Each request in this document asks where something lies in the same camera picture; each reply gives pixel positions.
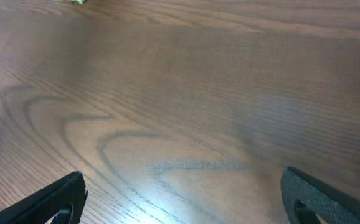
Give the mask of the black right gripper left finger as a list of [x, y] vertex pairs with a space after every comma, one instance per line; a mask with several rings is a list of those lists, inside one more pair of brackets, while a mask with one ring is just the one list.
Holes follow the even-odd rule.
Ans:
[[72, 172], [0, 211], [0, 224], [79, 224], [88, 192], [81, 172]]

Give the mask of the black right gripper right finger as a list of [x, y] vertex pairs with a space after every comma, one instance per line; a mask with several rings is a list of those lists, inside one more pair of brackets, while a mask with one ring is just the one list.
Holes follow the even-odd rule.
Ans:
[[280, 188], [291, 224], [360, 224], [360, 200], [294, 167], [284, 170]]

